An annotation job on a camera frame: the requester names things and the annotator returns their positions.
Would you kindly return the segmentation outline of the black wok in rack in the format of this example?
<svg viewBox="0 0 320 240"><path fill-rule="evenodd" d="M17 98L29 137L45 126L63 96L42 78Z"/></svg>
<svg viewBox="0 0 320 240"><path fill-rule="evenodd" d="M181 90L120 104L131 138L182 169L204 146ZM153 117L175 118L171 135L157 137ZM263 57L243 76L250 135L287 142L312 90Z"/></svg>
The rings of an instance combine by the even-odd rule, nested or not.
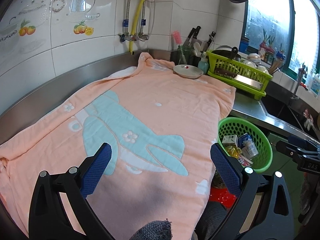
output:
<svg viewBox="0 0 320 240"><path fill-rule="evenodd" d="M241 56L239 55L237 47L231 47L227 45L219 46L216 49L214 49L212 53L238 62L241 61Z"/></svg>

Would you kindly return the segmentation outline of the pink bottle brush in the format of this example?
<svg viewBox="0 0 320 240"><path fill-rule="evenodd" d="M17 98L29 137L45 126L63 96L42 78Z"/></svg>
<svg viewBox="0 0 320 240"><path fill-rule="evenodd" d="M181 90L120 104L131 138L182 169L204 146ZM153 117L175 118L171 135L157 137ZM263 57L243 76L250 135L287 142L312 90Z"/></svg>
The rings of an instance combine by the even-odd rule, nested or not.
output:
<svg viewBox="0 0 320 240"><path fill-rule="evenodd" d="M172 35L172 38L174 39L174 42L176 45L179 46L182 44L181 34L179 31L177 31L177 30L173 31L171 35Z"/></svg>

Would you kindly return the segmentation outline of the small white carton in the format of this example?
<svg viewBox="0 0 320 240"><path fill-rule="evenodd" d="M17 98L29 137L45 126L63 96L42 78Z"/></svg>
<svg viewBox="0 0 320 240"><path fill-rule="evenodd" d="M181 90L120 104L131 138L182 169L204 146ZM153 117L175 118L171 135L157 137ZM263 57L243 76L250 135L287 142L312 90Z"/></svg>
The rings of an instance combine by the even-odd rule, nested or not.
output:
<svg viewBox="0 0 320 240"><path fill-rule="evenodd" d="M224 135L222 139L222 145L227 146L238 146L238 136L237 135Z"/></svg>

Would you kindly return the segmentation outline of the green knife holder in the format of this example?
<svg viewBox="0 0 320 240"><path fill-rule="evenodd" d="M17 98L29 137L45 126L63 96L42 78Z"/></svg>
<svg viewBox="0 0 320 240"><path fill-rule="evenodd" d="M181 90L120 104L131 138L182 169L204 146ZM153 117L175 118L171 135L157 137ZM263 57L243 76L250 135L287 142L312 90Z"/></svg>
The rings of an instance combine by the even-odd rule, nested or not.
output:
<svg viewBox="0 0 320 240"><path fill-rule="evenodd" d="M176 55L176 64L189 64L197 67L200 57L194 54L194 51L187 46L178 46Z"/></svg>

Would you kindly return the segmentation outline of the pink towel with blue print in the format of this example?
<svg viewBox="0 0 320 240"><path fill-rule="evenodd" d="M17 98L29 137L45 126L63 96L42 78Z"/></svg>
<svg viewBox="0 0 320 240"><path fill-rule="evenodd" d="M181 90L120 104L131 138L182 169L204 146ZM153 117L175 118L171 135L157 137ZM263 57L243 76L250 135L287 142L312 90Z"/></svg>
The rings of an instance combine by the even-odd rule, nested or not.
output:
<svg viewBox="0 0 320 240"><path fill-rule="evenodd" d="M1 145L1 200L23 233L39 173L66 172L108 143L112 158L87 200L113 237L168 219L174 239L191 238L215 172L210 148L235 88L180 77L173 66L142 53L136 67L86 85Z"/></svg>

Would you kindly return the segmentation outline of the steel sink faucet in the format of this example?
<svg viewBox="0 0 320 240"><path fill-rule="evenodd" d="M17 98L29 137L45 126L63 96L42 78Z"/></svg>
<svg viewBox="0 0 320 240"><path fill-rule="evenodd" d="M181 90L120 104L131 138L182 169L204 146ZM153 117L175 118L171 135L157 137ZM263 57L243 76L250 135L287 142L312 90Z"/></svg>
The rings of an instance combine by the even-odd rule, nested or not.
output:
<svg viewBox="0 0 320 240"><path fill-rule="evenodd" d="M292 96L290 98L291 100L296 100L296 98L298 98L298 96L296 95L297 90L302 82L302 79L306 78L307 75L308 75L308 68L305 65L305 63L302 63L302 66L298 69L297 84L296 84L295 89L294 89Z"/></svg>

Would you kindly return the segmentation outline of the green plastic waste basket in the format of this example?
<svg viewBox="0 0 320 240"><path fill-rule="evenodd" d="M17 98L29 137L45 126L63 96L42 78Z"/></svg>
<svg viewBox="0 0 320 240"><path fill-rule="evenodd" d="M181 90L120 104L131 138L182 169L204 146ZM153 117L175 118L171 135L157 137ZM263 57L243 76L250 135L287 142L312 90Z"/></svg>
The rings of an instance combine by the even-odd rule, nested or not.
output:
<svg viewBox="0 0 320 240"><path fill-rule="evenodd" d="M271 144L264 133L249 121L228 117L219 122L218 142L226 153L257 173L265 172L272 163Z"/></svg>

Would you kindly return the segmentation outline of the white ceramic plate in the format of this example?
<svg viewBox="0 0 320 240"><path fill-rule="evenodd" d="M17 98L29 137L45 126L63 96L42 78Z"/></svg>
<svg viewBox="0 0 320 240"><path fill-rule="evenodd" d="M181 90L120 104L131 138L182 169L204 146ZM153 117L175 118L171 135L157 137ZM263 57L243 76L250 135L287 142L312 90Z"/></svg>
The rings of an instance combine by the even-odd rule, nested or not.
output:
<svg viewBox="0 0 320 240"><path fill-rule="evenodd" d="M177 75L188 79L197 79L203 75L203 71L200 68L187 64L176 65L173 71Z"/></svg>

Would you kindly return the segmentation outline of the yellow snack wrapper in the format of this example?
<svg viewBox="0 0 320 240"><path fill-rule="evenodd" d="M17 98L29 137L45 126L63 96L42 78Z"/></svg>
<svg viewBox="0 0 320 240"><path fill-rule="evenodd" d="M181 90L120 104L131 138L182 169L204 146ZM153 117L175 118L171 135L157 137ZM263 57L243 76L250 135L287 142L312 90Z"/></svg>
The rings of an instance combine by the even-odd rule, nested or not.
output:
<svg viewBox="0 0 320 240"><path fill-rule="evenodd" d="M242 154L242 150L234 145L225 146L225 151L229 156L236 159L239 159L240 155Z"/></svg>

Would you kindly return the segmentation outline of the green dish rack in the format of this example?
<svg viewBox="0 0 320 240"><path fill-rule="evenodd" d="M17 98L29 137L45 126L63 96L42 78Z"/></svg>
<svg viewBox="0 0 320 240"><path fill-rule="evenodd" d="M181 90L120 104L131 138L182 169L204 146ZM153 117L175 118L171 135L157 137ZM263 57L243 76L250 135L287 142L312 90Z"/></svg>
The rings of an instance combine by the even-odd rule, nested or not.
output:
<svg viewBox="0 0 320 240"><path fill-rule="evenodd" d="M243 90L244 92L252 94L255 100L260 100L261 98L266 96L265 89L269 81L272 79L272 75L270 75L267 71L259 70L256 66L249 66L241 61L238 62L220 55L213 54L212 51L207 52L209 60L209 69L207 74L209 76L223 81L226 84L231 85L235 88ZM224 70L228 70L236 74L248 77L250 79L262 83L263 87L261 90L258 90L246 84L240 83L231 77L222 74L216 74L215 68L222 68Z"/></svg>

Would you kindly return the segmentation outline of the red plastic stool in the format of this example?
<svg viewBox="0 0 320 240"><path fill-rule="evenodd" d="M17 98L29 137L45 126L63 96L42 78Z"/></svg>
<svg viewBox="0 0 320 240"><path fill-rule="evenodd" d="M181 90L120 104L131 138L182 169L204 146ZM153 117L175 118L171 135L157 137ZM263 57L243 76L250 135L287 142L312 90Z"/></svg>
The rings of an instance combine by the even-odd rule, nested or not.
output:
<svg viewBox="0 0 320 240"><path fill-rule="evenodd" d="M215 187L210 188L209 202L217 202L222 204L225 208L230 209L237 197L227 190L227 188L218 189Z"/></svg>

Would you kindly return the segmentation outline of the wall water valves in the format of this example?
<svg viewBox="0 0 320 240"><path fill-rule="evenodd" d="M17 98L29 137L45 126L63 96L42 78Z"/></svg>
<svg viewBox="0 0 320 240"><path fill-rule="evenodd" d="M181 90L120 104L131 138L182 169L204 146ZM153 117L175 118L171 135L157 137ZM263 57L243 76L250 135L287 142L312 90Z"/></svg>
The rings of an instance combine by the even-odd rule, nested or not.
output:
<svg viewBox="0 0 320 240"><path fill-rule="evenodd" d="M143 33L144 27L146 25L146 0L140 0L139 4L136 7L133 22L131 24L131 31L129 31L130 4L131 0L126 0L125 15L122 21L123 33L120 35L120 42L123 43L128 41L130 44L132 44L136 40L147 41L149 39L149 36Z"/></svg>

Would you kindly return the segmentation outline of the blue drink can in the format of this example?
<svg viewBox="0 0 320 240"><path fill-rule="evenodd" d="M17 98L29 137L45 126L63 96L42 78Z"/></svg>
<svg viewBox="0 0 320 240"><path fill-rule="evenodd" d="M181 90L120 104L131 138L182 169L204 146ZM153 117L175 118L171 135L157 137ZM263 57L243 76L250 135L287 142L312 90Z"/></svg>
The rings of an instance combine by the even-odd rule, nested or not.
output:
<svg viewBox="0 0 320 240"><path fill-rule="evenodd" d="M242 150L243 155L249 160L253 159L259 154L252 137L248 133L245 133L239 137L238 147Z"/></svg>

